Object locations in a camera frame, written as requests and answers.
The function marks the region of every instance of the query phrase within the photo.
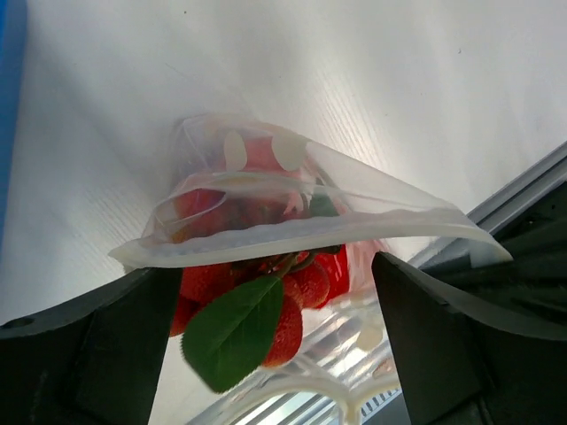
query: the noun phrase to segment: white surface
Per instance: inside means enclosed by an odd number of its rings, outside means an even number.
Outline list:
[[[121,274],[187,115],[250,109],[465,211],[567,138],[562,0],[28,2],[0,322]],[[152,422],[185,397],[213,399],[173,341]]]

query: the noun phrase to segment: blue object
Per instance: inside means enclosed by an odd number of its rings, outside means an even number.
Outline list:
[[[26,0],[0,0],[0,241],[4,235],[26,27]]]

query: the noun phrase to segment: transparent plastic bag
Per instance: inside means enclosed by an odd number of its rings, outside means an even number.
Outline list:
[[[339,268],[347,288],[333,297],[329,290],[324,303],[303,310],[301,346],[292,360],[257,369],[199,423],[224,425],[274,396],[311,392],[332,399],[341,422],[356,424],[363,403],[398,388],[370,268],[377,251],[389,251],[385,238],[468,238],[474,267],[511,259],[454,205],[285,128],[203,115],[177,126],[168,149],[171,168],[162,171],[169,173],[171,193],[142,236],[110,254],[125,267],[234,268],[261,259],[276,274],[300,266],[302,254],[315,262],[321,255],[346,258]],[[316,254],[326,247],[342,248]],[[205,309],[223,299],[229,308],[235,292]],[[182,408],[172,421],[188,419]]]

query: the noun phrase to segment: ziplock bag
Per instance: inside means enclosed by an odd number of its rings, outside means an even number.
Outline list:
[[[199,306],[184,333],[184,355],[211,388],[229,390],[272,354],[292,298],[286,275],[304,275],[315,263],[324,268],[327,259],[347,281],[331,297],[340,279],[327,273],[324,298],[308,304],[317,280],[298,278],[307,286],[297,302],[307,304],[298,354],[252,374],[207,423],[230,423],[251,406],[298,391],[332,398],[342,421],[359,423],[362,403],[399,386],[370,272],[374,254],[388,251],[378,241],[462,237],[471,240],[474,267],[511,260],[454,205],[282,127],[202,115],[175,128],[167,155],[171,193],[142,237],[110,255],[126,267],[184,267],[193,281],[182,283],[182,295],[184,285],[193,294],[203,286],[203,273],[197,279],[191,270],[228,265],[232,277],[215,286],[214,297],[187,297]],[[238,282],[242,265],[254,265],[254,274]],[[323,328],[329,334],[319,336]]]

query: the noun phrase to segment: black object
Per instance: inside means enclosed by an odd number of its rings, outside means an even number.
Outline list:
[[[373,273],[409,416],[426,424],[567,423],[567,342],[498,330],[431,293],[428,275],[567,335],[567,188],[496,235],[515,261],[418,272],[387,254]]]
[[[148,422],[181,269],[136,270],[0,328],[0,422]]]

